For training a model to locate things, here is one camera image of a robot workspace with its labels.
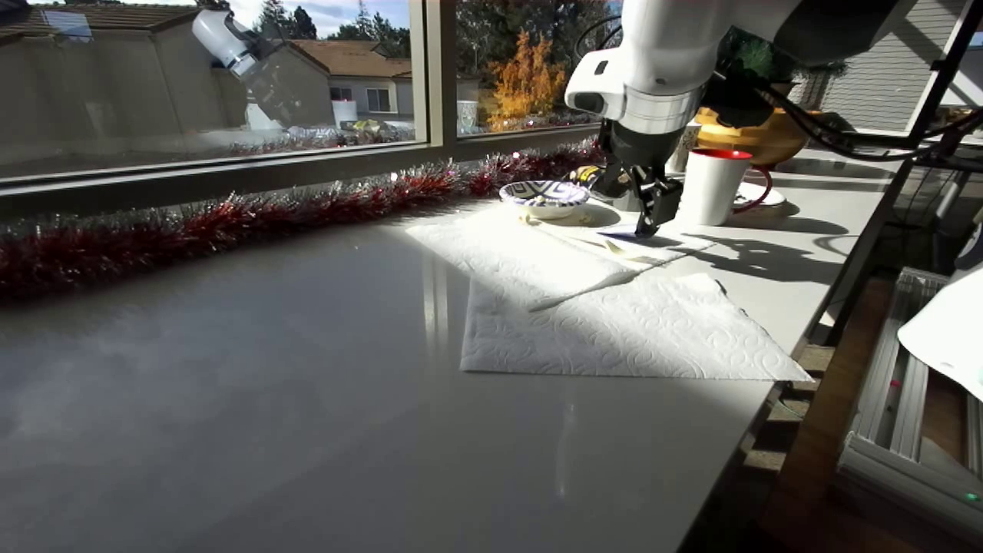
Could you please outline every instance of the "white table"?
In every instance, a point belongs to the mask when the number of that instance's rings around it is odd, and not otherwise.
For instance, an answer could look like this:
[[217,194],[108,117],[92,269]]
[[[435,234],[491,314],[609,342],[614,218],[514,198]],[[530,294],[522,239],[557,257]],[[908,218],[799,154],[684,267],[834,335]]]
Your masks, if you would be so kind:
[[[794,351],[879,184],[781,181],[664,269]],[[0,549],[677,549],[772,380],[462,374],[464,299],[345,226],[4,310]]]

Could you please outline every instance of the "tinsel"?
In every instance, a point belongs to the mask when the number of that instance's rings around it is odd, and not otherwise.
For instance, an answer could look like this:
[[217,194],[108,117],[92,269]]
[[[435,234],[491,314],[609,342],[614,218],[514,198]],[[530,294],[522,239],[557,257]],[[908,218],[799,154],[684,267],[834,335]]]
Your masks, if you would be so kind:
[[597,162],[597,158],[600,149],[584,140],[553,154],[522,152],[479,162],[431,162],[360,181],[230,194],[165,208],[20,222],[0,230],[0,302],[79,292],[246,243],[484,201],[506,181],[561,177],[584,162]]

